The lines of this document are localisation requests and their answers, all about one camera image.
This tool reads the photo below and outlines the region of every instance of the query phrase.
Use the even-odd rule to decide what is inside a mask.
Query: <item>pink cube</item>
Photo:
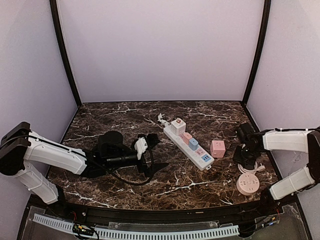
[[[213,140],[210,146],[211,156],[214,158],[223,158],[226,152],[225,142],[221,140]]]
[[[188,146],[189,146],[189,140],[193,138],[193,137],[191,136],[191,134],[188,133],[188,132],[185,132],[185,133],[181,134],[180,137],[182,138],[182,140],[184,141],[184,143],[187,144]]]

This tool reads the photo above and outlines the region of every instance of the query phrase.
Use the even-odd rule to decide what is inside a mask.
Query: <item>white wall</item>
[[[83,102],[241,100],[263,0],[59,0]]]
[[[260,129],[320,126],[320,1],[272,1],[260,65],[248,108]],[[274,153],[283,177],[308,162],[306,154]],[[320,240],[320,186],[298,195]]]
[[[60,141],[76,111],[49,0],[0,1],[0,138],[21,121]],[[37,165],[42,172],[47,166]],[[0,174],[0,239],[17,238],[30,193]]]

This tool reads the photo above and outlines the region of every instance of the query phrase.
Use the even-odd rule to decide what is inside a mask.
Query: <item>black frame post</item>
[[[264,47],[264,42],[266,38],[266,32],[267,32],[267,26],[268,26],[268,20],[269,20],[269,13],[270,13],[270,8],[271,8],[271,0],[264,0],[264,7],[263,7],[263,14],[262,14],[262,20],[261,20],[261,27],[260,27],[260,32],[259,32],[259,37],[258,37],[258,42],[256,45],[256,50],[253,58],[253,63],[251,67],[251,72],[250,76],[248,79],[248,83],[246,85],[246,89],[244,92],[244,96],[242,99],[242,102],[247,105],[250,93],[252,90],[252,87],[254,85],[254,81],[256,78],[259,62],[260,62],[260,57],[262,53],[262,49]]]
[[[78,92],[78,89],[76,86],[74,76],[72,74],[72,70],[71,70],[71,66],[70,66],[70,62],[69,62],[69,58],[68,58],[68,54],[67,54],[67,50],[66,50],[66,45],[65,45],[63,34],[62,34],[59,13],[58,13],[57,0],[50,0],[50,7],[51,7],[51,14],[52,14],[52,20],[53,20],[56,40],[59,45],[64,70],[65,70],[66,76],[67,76],[69,84],[70,84],[73,98],[75,100],[77,107],[79,108],[82,105],[82,102],[80,99],[80,95],[79,95],[79,92]]]

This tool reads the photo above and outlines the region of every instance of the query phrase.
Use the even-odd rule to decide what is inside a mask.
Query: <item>marble table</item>
[[[191,133],[210,151],[211,140],[224,140],[224,158],[216,158],[210,170],[200,171],[163,133],[158,114],[170,122],[181,118]],[[232,157],[239,140],[239,124],[249,122],[237,101],[151,101],[85,103],[77,112],[63,144],[91,149],[107,131],[119,131],[130,146],[138,134],[156,133],[159,143],[153,151],[156,163],[169,166],[154,175],[144,186],[131,186],[110,175],[89,179],[67,170],[51,167],[48,179],[63,188],[68,202],[88,206],[130,210],[182,210],[241,204],[259,199],[259,192],[278,179],[266,154],[258,162],[266,170],[258,172],[259,191],[251,196],[240,194],[236,187],[241,175]],[[136,167],[118,169],[128,181],[143,181]]]

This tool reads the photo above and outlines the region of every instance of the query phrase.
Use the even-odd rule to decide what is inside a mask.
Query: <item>power strip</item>
[[[205,169],[209,170],[211,168],[211,164],[214,163],[215,159],[199,144],[197,144],[195,150],[192,150],[189,145],[184,142],[183,135],[176,135],[172,132],[172,123],[171,125],[166,126],[163,129],[163,132],[201,171]]]

